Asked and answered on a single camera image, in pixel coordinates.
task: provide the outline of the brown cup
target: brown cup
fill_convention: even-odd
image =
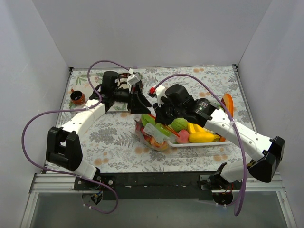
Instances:
[[[79,91],[79,90],[76,90],[74,91],[74,89],[71,89],[72,91],[72,94],[71,94],[71,101],[76,104],[76,105],[82,105],[86,102],[86,97],[85,95]]]

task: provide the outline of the white wall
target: white wall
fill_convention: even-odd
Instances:
[[[33,2],[67,64],[88,68],[239,63],[271,0]]]
[[[273,0],[239,64],[257,129],[286,141],[279,171],[298,227],[304,227],[303,9],[301,0]]]
[[[21,132],[37,113],[60,107],[68,68],[31,0],[0,0],[0,21],[0,226],[16,228],[38,171],[22,153]],[[56,117],[38,119],[26,135],[40,164]]]

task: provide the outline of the floral tablecloth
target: floral tablecloth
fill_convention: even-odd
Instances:
[[[103,72],[92,70],[91,81],[101,83]],[[234,117],[252,129],[252,123],[241,94],[238,80],[232,67],[183,67],[183,68],[139,68],[135,70],[143,76],[143,93],[146,95],[152,85],[165,77],[177,74],[191,74],[202,80],[218,97],[229,93],[233,97]],[[174,77],[164,83],[165,87],[180,84],[187,88],[195,99],[214,98],[201,85],[191,78]],[[70,102],[70,90],[81,90],[88,98],[92,93],[86,71],[73,71],[68,85],[63,109],[74,108]],[[148,97],[151,104],[156,100]],[[125,110],[126,106],[115,104],[112,111]],[[63,113],[59,126],[69,121],[75,113]],[[241,152],[233,144],[205,146],[200,148],[178,148],[158,152],[147,148],[135,135],[134,116],[128,112],[108,112],[100,117],[81,138],[83,157],[101,172],[158,172],[158,171],[214,171],[223,162],[236,162]],[[54,164],[49,168],[64,170]]]

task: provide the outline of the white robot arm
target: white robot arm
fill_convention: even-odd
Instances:
[[[97,91],[100,89],[98,92],[102,97],[101,103],[90,109],[91,106],[98,103],[99,98],[93,92],[86,103],[88,110],[76,114],[61,127],[52,127],[49,130],[47,135],[47,161],[91,180],[96,173],[99,173],[99,170],[83,159],[79,138],[100,116],[109,110],[115,101],[127,103],[127,107],[132,114],[150,113],[147,107],[151,107],[151,104],[142,94],[142,83],[139,75],[134,74],[127,78],[128,89],[119,88],[118,77],[117,72],[105,72],[102,84],[96,88]]]
[[[183,117],[188,122],[198,124],[211,130],[235,145],[239,146],[236,133],[227,114],[217,105],[205,98],[194,100],[185,87],[173,85],[166,89],[159,86],[150,96],[157,98],[153,105],[156,112],[155,121],[170,124],[175,118]],[[283,157],[285,141],[276,137],[271,139],[258,134],[235,121],[245,152],[250,156],[247,159],[249,177],[262,182],[270,182]],[[226,186],[243,178],[243,162],[223,163],[211,178],[214,185]]]

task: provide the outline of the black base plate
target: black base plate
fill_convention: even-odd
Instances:
[[[149,172],[101,173],[100,181],[115,189],[119,199],[199,199],[213,200],[211,189],[203,189],[201,180],[215,172]],[[234,189],[240,189],[236,181]],[[74,190],[99,190],[90,182],[76,177]],[[103,200],[114,200],[114,194],[104,190]]]

